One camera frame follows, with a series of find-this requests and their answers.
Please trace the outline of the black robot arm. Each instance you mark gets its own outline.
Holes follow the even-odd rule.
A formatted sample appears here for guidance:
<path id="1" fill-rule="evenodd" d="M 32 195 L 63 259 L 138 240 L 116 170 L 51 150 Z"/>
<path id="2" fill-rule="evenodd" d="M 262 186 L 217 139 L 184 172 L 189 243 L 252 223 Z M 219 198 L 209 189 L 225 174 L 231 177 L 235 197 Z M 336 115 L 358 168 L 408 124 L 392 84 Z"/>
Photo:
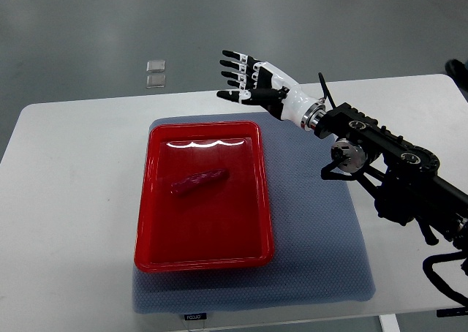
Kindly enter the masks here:
<path id="1" fill-rule="evenodd" d="M 335 135 L 322 179 L 357 181 L 374 198 L 379 217 L 402 226 L 416 221 L 427 244 L 437 244 L 438 232 L 458 250 L 467 250 L 467 194 L 437 175 L 435 154 L 393 135 L 347 103 L 327 110 L 333 98 L 323 77 L 323 96 L 313 98 L 267 61 L 231 50 L 222 53 L 222 76 L 232 88 L 218 91 L 219 98 L 260 106 L 320 139 Z"/>

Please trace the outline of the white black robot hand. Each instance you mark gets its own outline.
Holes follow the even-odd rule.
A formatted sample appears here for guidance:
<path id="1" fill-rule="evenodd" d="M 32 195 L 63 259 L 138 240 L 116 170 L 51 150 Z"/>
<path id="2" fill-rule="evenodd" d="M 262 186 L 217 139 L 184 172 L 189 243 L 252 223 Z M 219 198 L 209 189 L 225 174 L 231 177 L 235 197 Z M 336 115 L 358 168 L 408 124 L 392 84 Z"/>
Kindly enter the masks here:
<path id="1" fill-rule="evenodd" d="M 222 54 L 237 61 L 222 59 L 219 63 L 239 72 L 221 71 L 221 75 L 233 79 L 227 81 L 229 86 L 244 90 L 218 91 L 218 98 L 259 105 L 273 117 L 291 121 L 302 129 L 315 129 L 325 115 L 325 97 L 309 96 L 296 80 L 271 63 L 258 62 L 252 56 L 231 50 L 223 50 Z M 254 88 L 249 81 L 254 81 Z"/>

